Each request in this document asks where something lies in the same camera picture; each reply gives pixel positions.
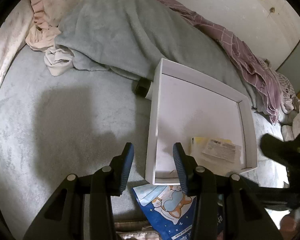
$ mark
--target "pink fabric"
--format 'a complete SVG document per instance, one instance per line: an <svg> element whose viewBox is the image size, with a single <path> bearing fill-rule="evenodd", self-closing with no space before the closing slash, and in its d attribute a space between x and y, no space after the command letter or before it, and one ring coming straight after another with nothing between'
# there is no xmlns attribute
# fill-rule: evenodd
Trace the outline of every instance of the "pink fabric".
<svg viewBox="0 0 300 240"><path fill-rule="evenodd" d="M222 46L232 63L241 71L244 80L254 86L260 93L266 111L270 114L271 122L276 123L279 107L281 107L279 84L272 73L262 67L247 44L225 27L206 20L176 0L158 1L179 13L189 24L216 40Z"/></svg>

